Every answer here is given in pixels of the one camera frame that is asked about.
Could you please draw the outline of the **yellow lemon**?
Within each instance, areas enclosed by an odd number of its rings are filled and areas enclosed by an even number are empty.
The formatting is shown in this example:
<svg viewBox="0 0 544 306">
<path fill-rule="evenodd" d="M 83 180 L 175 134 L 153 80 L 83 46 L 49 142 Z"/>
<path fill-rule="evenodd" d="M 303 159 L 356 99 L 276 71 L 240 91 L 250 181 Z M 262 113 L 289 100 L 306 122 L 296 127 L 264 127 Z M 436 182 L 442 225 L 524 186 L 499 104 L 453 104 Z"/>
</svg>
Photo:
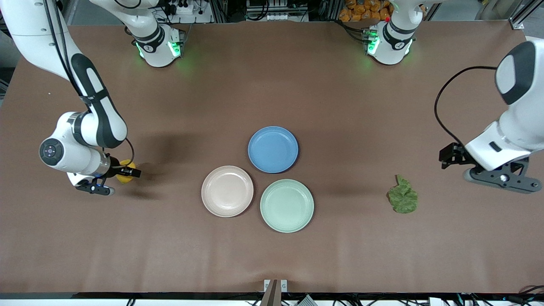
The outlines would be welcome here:
<svg viewBox="0 0 544 306">
<path fill-rule="evenodd" d="M 130 161 L 129 159 L 124 159 L 120 162 L 120 164 L 125 165 L 126 167 L 129 167 L 129 168 L 136 169 L 136 164 L 133 161 L 129 163 L 129 161 Z M 128 170 L 127 171 L 124 170 L 123 173 L 117 174 L 115 178 L 117 178 L 117 180 L 121 184 L 128 184 L 128 182 L 133 180 L 133 176 L 128 174 Z"/>
</svg>

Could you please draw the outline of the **green lettuce leaf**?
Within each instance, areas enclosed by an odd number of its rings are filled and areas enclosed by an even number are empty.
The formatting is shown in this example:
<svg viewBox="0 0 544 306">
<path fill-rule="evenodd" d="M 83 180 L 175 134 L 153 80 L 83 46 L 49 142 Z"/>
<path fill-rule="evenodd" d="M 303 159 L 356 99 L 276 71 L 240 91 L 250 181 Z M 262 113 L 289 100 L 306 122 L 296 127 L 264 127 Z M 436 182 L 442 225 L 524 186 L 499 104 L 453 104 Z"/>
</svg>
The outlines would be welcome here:
<svg viewBox="0 0 544 306">
<path fill-rule="evenodd" d="M 412 188 L 409 180 L 401 175 L 396 175 L 396 186 L 387 192 L 387 199 L 393 211 L 400 214 L 408 214 L 416 211 L 418 207 L 418 194 Z"/>
</svg>

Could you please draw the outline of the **beige plate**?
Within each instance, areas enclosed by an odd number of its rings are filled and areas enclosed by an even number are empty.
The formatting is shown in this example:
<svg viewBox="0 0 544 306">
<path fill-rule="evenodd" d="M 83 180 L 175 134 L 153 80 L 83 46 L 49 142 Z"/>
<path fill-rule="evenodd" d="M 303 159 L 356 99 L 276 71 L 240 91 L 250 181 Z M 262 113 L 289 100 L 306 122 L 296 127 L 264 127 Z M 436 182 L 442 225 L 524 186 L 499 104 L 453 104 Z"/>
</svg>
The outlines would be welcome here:
<svg viewBox="0 0 544 306">
<path fill-rule="evenodd" d="M 241 215 L 254 196 L 252 178 L 243 169 L 224 165 L 212 170 L 201 187 L 204 207 L 215 216 L 231 218 Z"/>
</svg>

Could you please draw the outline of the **brown table cover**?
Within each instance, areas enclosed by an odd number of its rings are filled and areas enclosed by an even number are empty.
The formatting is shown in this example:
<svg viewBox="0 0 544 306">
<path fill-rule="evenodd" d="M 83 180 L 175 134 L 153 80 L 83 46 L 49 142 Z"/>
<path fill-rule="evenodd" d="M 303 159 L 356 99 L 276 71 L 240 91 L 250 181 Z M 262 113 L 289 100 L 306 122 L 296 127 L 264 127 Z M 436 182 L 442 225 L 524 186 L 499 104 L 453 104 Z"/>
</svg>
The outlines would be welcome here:
<svg viewBox="0 0 544 306">
<path fill-rule="evenodd" d="M 496 65 L 525 40 L 507 21 L 422 23 L 398 65 L 377 64 L 334 23 L 195 25 L 184 57 L 152 68 L 122 26 L 73 26 L 128 125 L 141 178 L 80 192 L 44 165 L 40 143 L 70 84 L 19 61 L 0 107 L 0 292 L 518 292 L 544 284 L 544 190 L 518 194 L 441 169 L 451 138 L 434 118 L 443 84 Z M 299 155 L 283 173 L 250 162 L 255 132 L 280 126 Z M 249 174 L 254 196 L 222 218 L 201 199 L 212 170 Z M 418 194 L 393 211 L 396 175 Z M 264 190 L 305 184 L 311 222 L 284 234 Z"/>
</svg>

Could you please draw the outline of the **blue plate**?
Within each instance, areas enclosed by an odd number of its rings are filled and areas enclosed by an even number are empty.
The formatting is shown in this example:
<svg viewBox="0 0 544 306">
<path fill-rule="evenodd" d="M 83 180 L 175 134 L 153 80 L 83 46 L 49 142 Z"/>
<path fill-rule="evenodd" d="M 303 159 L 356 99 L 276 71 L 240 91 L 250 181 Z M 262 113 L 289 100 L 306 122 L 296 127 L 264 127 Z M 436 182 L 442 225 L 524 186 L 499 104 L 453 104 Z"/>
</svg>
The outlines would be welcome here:
<svg viewBox="0 0 544 306">
<path fill-rule="evenodd" d="M 255 168 L 264 173 L 283 173 L 299 155 L 297 138 L 280 126 L 267 126 L 253 134 L 247 154 Z"/>
</svg>

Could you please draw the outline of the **light green plate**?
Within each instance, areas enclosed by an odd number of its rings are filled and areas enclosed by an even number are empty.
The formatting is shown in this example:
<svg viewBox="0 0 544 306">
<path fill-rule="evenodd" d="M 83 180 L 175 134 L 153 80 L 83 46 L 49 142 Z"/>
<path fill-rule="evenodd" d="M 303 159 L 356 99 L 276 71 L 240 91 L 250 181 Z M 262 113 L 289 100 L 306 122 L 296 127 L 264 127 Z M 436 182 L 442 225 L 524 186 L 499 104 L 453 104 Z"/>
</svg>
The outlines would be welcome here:
<svg viewBox="0 0 544 306">
<path fill-rule="evenodd" d="M 261 216 L 277 232 L 291 234 L 302 230 L 311 222 L 314 211 L 313 195 L 297 180 L 273 182 L 261 195 Z"/>
</svg>

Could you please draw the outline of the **bag of oranges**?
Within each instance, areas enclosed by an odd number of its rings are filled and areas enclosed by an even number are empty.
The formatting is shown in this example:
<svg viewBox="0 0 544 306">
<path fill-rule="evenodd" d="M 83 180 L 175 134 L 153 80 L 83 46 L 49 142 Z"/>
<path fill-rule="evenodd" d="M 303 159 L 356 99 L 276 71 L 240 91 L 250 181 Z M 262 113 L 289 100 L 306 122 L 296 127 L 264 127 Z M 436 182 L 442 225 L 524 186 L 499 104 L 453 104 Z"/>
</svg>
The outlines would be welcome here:
<svg viewBox="0 0 544 306">
<path fill-rule="evenodd" d="M 388 21 L 396 5 L 389 0 L 343 0 L 338 19 L 344 23 L 366 19 Z"/>
</svg>

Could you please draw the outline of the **white power strip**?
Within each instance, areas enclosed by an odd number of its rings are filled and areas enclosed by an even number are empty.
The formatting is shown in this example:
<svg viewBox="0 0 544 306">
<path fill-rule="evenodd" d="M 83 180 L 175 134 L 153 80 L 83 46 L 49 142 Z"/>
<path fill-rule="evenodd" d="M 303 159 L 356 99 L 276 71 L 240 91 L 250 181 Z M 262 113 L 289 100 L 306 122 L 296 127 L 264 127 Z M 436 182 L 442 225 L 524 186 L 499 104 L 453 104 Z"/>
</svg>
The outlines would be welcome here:
<svg viewBox="0 0 544 306">
<path fill-rule="evenodd" d="M 209 0 L 161 0 L 161 11 L 168 23 L 214 23 Z"/>
<path fill-rule="evenodd" d="M 309 0 L 246 0 L 246 20 L 294 21 L 307 20 Z"/>
</svg>

